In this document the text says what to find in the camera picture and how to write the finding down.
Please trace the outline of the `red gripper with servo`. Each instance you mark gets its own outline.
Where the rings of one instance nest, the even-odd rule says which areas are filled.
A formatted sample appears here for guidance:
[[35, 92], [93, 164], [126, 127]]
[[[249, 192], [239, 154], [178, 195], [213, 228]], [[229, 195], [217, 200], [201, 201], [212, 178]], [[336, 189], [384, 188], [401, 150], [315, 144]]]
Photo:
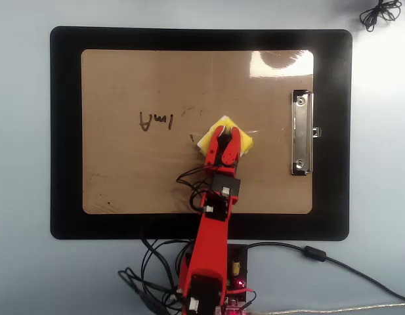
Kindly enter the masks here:
[[[222, 156], [218, 161], [211, 159], [221, 147]], [[221, 173], [235, 175], [241, 154], [241, 134], [237, 127], [226, 130], [225, 125], [214, 127], [207, 137], [204, 170], [207, 174]]]

